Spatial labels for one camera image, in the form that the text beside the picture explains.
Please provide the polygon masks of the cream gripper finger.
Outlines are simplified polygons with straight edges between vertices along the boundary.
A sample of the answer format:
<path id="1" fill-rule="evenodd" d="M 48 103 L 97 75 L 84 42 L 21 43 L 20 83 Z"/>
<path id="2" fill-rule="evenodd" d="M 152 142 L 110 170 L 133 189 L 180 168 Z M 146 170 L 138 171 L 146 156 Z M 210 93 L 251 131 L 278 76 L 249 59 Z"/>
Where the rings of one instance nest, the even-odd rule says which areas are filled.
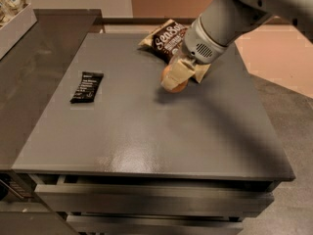
<path id="1" fill-rule="evenodd" d="M 208 72 L 209 68 L 210 68 L 210 64 L 208 64 L 208 65 L 196 65 L 195 66 L 195 73 L 193 75 L 193 79 L 197 83 L 201 83 L 201 81 L 203 80 L 204 76 Z"/>
<path id="2" fill-rule="evenodd" d="M 194 64 L 186 59 L 178 59 L 167 68 L 168 72 L 160 82 L 160 85 L 166 90 L 175 89 L 195 74 Z"/>

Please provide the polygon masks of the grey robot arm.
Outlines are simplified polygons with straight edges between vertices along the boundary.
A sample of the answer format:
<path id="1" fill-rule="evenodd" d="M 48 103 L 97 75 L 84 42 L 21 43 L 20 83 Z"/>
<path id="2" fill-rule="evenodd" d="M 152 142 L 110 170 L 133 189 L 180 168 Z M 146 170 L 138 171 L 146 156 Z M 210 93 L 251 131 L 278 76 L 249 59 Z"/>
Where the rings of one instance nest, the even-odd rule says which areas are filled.
<path id="1" fill-rule="evenodd" d="M 313 41 L 313 0 L 213 0 L 187 29 L 178 51 L 161 78 L 173 91 L 210 65 L 243 34 L 278 16 Z"/>

